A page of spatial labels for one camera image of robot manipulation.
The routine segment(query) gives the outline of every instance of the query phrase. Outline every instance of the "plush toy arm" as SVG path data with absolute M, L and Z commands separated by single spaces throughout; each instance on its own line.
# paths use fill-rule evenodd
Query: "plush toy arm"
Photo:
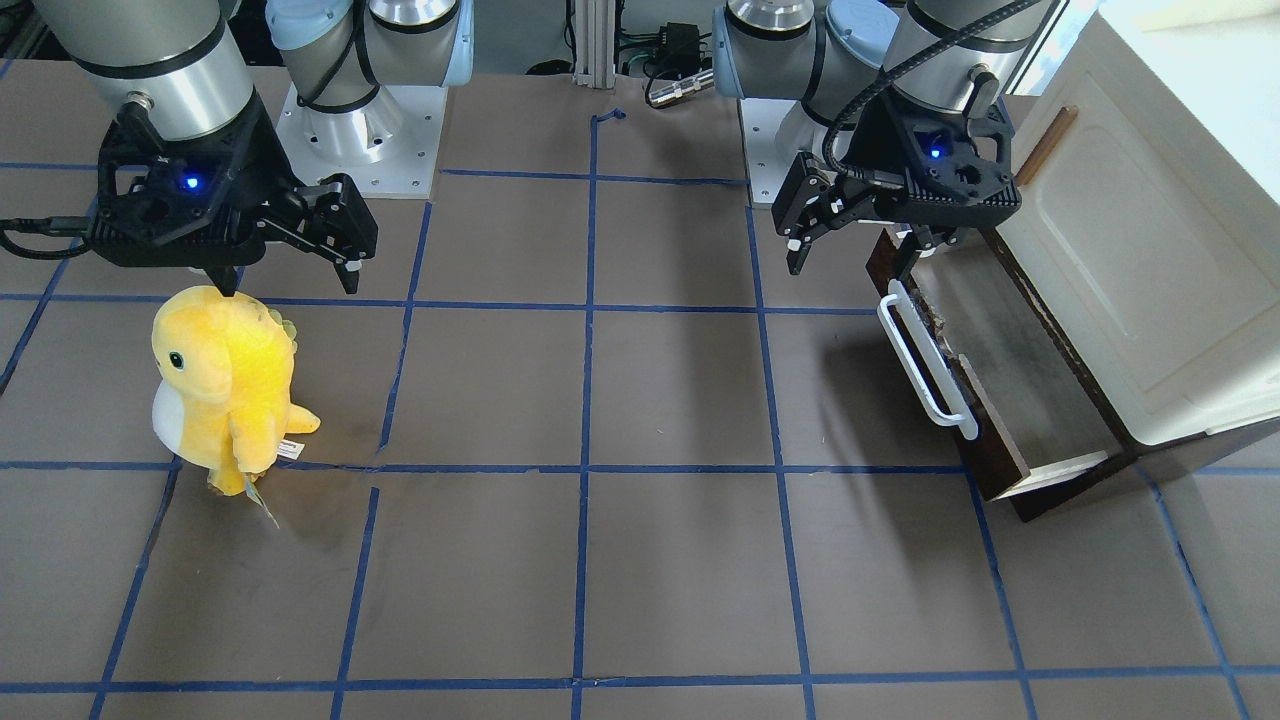
M 230 413 L 232 454 L 242 473 L 265 473 L 275 462 L 283 433 L 266 409 L 241 407 Z

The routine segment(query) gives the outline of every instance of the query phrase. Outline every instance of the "drawer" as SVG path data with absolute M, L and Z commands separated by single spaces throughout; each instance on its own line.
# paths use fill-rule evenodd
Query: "drawer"
M 902 284 L 891 281 L 896 240 L 886 232 L 867 264 L 922 402 L 955 425 L 987 500 L 1074 479 L 1123 448 L 1080 380 L 1085 370 L 1064 355 L 998 247 L 973 233 L 922 259 Z

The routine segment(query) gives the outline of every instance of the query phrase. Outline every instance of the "plush toy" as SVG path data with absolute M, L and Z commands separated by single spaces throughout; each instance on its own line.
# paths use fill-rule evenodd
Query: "plush toy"
M 266 509 L 253 482 L 275 462 L 285 433 L 310 433 L 320 419 L 289 402 L 293 323 L 237 292 L 202 286 L 160 306 L 151 351 L 160 388 L 151 424 L 182 459 L 209 468 L 209 484 L 242 492 Z

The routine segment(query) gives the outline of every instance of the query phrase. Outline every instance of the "wooden handle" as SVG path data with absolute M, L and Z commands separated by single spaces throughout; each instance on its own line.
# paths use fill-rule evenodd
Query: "wooden handle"
M 1068 105 L 1057 111 L 1053 122 L 1048 124 L 1048 129 L 1044 131 L 1039 142 L 1032 149 L 1032 154 L 1027 156 L 1027 161 L 1018 170 L 1018 184 L 1020 187 L 1027 187 L 1032 183 L 1032 179 L 1039 173 L 1048 156 L 1057 147 L 1057 143 L 1062 141 L 1062 136 L 1066 135 L 1066 131 L 1071 129 L 1075 118 L 1079 115 L 1080 109 L 1075 105 Z

